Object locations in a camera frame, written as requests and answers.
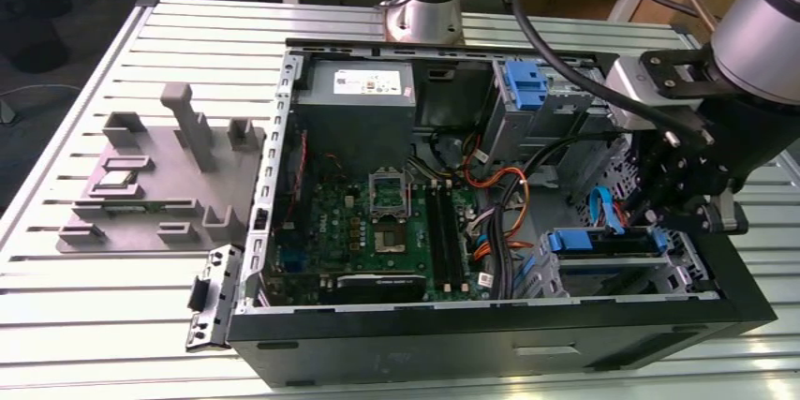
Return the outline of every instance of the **blue plastic latch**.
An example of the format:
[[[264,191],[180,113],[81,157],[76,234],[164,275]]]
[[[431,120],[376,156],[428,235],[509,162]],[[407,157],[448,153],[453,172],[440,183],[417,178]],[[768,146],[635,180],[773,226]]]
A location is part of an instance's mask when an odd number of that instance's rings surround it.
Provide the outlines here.
[[[536,111],[548,98],[548,78],[531,61],[505,62],[505,82],[513,92],[516,108]]]
[[[561,240],[559,239],[559,237],[551,233],[548,235],[548,241],[549,241],[549,250],[552,250],[553,252],[560,252],[563,250],[564,246],[561,246]]]
[[[655,246],[659,247],[659,251],[664,253],[669,247],[667,233],[661,229],[653,227],[649,229],[649,236],[652,236],[652,240],[655,241]]]
[[[603,207],[603,212],[605,213],[605,223],[613,228],[613,232],[616,234],[625,234],[625,228],[623,227],[620,219],[616,217],[616,212],[613,211],[613,197],[609,189],[604,186],[596,186],[589,194],[591,223],[595,223],[597,217],[600,216],[597,203],[600,203],[600,206]]]
[[[564,250],[592,250],[589,233],[585,230],[559,230],[557,234]]]

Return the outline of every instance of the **motherboard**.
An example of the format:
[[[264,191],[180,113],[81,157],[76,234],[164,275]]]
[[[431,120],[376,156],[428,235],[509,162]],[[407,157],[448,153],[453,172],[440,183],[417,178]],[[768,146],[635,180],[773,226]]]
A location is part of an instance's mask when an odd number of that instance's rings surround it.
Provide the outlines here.
[[[271,305],[371,303],[361,293],[381,295],[377,287],[388,283],[401,285],[384,289],[397,302],[488,298],[459,232],[475,213],[472,189],[400,183],[392,175],[376,172],[365,183],[316,185],[308,232],[279,231]],[[449,213],[439,210],[443,203]],[[343,298],[343,292],[351,293]]]

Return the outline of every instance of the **side panel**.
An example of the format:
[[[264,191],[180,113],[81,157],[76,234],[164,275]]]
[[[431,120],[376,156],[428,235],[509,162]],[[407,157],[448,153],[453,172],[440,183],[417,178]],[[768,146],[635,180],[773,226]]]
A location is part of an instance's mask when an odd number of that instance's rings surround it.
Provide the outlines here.
[[[521,377],[635,368],[688,347],[713,329],[609,327],[284,342],[233,342],[272,386]],[[616,364],[615,367],[599,364]]]

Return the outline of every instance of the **metal bracket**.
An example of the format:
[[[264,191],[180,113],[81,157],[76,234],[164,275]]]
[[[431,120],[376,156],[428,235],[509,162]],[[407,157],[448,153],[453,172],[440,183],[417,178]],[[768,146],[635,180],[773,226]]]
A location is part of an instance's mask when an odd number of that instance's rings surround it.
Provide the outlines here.
[[[187,351],[228,349],[228,327],[244,252],[223,245],[209,252],[205,269],[195,278],[189,308],[193,311]]]
[[[711,60],[711,48],[701,50],[651,51],[641,54],[659,95],[665,98],[715,98],[740,96],[728,85],[709,80],[687,80],[692,74],[685,67],[704,67]]]
[[[737,222],[733,207],[733,193],[729,188],[725,189],[719,196],[711,196],[711,204],[716,207],[716,211],[720,214],[723,230],[736,230]]]

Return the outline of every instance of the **screw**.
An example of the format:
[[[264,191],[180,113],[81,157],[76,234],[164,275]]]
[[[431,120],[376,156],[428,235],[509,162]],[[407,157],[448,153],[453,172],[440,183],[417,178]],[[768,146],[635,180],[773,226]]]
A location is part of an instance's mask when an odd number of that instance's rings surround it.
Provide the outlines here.
[[[669,146],[672,146],[672,148],[676,149],[677,147],[680,147],[680,140],[677,139],[675,133],[672,133],[671,131],[664,133],[664,139],[667,140],[667,143],[669,144]]]

